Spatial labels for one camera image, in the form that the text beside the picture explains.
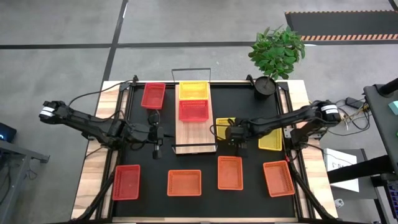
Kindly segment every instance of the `black pot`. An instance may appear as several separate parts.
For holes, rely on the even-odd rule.
[[[276,82],[269,77],[259,77],[254,82],[254,97],[260,100],[265,100],[276,92]]]

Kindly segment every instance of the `potted plant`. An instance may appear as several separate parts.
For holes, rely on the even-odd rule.
[[[271,30],[268,27],[264,33],[257,33],[256,43],[249,57],[254,65],[259,67],[264,76],[259,77],[255,84],[255,95],[258,98],[267,98],[276,91],[276,82],[279,77],[288,79],[293,72],[295,62],[305,57],[304,43],[300,36],[289,26],[286,30]]]

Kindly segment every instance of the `black floor mat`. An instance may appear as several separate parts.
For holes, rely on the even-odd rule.
[[[288,25],[306,43],[393,44],[398,41],[398,12],[395,11],[286,12],[285,16]]]

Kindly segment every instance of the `black mat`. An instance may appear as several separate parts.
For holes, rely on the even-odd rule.
[[[145,122],[147,111],[141,108],[143,89],[134,92],[132,122]],[[235,116],[275,116],[276,98],[258,102],[250,86],[244,88],[211,87],[215,118]],[[175,90],[167,88],[161,126],[167,134],[175,134]],[[257,148],[257,141],[248,143],[248,158],[243,159],[242,191],[218,190],[217,157],[233,156],[234,149],[219,144],[216,154],[176,156],[171,148],[174,139],[165,140],[163,158],[152,159],[152,146],[140,151],[127,151],[123,164],[141,165],[138,200],[118,201],[114,217],[294,217],[293,197],[271,198],[267,191],[262,163],[284,159],[283,152]],[[170,169],[200,169],[200,197],[168,197],[167,173]]]
[[[304,40],[321,40],[323,35],[335,35],[334,40],[341,41],[398,40],[395,35],[398,34],[398,13],[395,11],[287,12],[285,15],[289,26]]]

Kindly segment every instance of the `black tabletop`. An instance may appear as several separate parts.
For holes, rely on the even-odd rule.
[[[388,107],[389,103],[398,100],[398,91],[388,98],[381,96],[375,86],[365,87],[364,92],[391,164],[398,174],[398,116]]]
[[[134,92],[131,121],[142,123],[147,113],[140,106],[143,88]],[[213,119],[227,117],[270,117],[277,115],[276,97],[265,101],[254,99],[250,85],[211,87]],[[166,134],[175,134],[175,89],[166,88],[160,125]],[[257,141],[248,142],[248,157],[243,159],[243,190],[219,190],[217,187],[218,156],[233,156],[234,148],[218,144],[217,152],[177,156],[167,138],[163,157],[152,159],[153,146],[140,151],[127,150],[122,164],[141,166],[141,183],[137,200],[117,201],[114,217],[295,217],[292,196],[269,196],[262,164],[284,159],[283,151],[260,150]],[[202,193],[199,197],[167,196],[167,173],[174,169],[200,169]]]

